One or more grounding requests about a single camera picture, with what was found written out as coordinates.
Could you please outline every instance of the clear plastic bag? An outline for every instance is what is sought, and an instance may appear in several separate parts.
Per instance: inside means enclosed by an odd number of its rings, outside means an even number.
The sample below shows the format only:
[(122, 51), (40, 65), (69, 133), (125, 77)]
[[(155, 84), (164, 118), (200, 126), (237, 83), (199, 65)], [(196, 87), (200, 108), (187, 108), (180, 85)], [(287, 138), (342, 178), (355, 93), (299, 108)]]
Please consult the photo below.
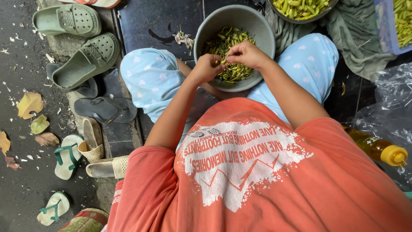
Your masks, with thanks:
[(404, 192), (412, 191), (412, 63), (372, 73), (377, 86), (376, 104), (356, 115), (355, 129), (404, 147), (408, 151), (403, 167), (375, 161)]

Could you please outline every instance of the orange t-shirt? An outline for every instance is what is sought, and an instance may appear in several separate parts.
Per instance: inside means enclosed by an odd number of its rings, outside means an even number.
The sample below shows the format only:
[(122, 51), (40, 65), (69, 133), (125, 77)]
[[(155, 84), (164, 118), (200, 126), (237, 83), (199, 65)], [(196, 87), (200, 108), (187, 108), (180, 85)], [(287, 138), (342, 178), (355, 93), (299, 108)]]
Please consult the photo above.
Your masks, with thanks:
[(176, 154), (131, 153), (108, 231), (410, 232), (412, 207), (337, 121), (293, 131), (234, 98), (211, 107)]

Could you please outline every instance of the light blue pants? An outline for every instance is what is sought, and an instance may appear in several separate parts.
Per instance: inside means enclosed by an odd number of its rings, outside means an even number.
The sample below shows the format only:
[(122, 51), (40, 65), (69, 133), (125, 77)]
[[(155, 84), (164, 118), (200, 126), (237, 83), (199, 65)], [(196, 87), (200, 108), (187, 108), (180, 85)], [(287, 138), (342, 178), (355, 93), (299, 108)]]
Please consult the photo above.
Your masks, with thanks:
[[(276, 58), (286, 73), (321, 104), (330, 93), (337, 60), (335, 45), (318, 33), (300, 38)], [(137, 49), (127, 54), (120, 65), (120, 73), (133, 103), (143, 108), (154, 123), (185, 79), (173, 54), (153, 48)], [(288, 122), (264, 81), (252, 88), (248, 98), (265, 104)], [(204, 112), (217, 102), (203, 88), (197, 89), (180, 142)]]

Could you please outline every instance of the yellow bottle cap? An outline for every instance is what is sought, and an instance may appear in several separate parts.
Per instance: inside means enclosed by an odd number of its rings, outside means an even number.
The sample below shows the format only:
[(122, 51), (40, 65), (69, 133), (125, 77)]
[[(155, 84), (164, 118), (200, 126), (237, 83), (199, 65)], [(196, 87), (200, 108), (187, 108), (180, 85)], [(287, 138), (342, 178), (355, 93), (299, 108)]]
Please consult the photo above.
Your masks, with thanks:
[(385, 148), (381, 154), (381, 160), (391, 166), (401, 166), (406, 165), (406, 158), (408, 157), (408, 152), (396, 145), (391, 145)]

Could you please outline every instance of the yellow oil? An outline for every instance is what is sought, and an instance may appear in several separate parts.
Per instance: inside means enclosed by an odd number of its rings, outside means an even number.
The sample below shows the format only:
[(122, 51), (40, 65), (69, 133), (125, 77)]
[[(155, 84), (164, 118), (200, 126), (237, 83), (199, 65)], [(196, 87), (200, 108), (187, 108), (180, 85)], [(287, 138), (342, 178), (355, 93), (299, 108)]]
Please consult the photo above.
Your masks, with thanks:
[(343, 129), (355, 141), (356, 145), (360, 147), (372, 159), (382, 161), (382, 151), (393, 145), (391, 142), (377, 139), (361, 131), (344, 126)]

